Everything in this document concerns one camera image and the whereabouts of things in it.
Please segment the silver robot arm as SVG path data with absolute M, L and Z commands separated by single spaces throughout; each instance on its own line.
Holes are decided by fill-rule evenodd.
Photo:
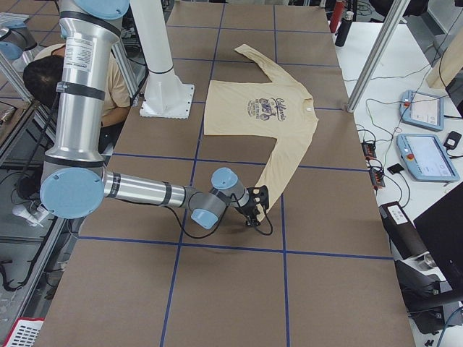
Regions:
M 54 146 L 45 154 L 40 198 L 55 216 L 67 219 L 94 212 L 104 198 L 188 210 L 204 229 L 214 227 L 228 207 L 248 226 L 258 226 L 267 209 L 266 188 L 247 188 L 229 168 L 212 175 L 212 189 L 153 181 L 105 167 L 98 152 L 104 88 L 111 48 L 119 41 L 122 18 L 131 12 L 145 57 L 148 80 L 142 116 L 185 119 L 194 86 L 176 76 L 159 1 L 63 1 L 60 20 L 66 38 Z

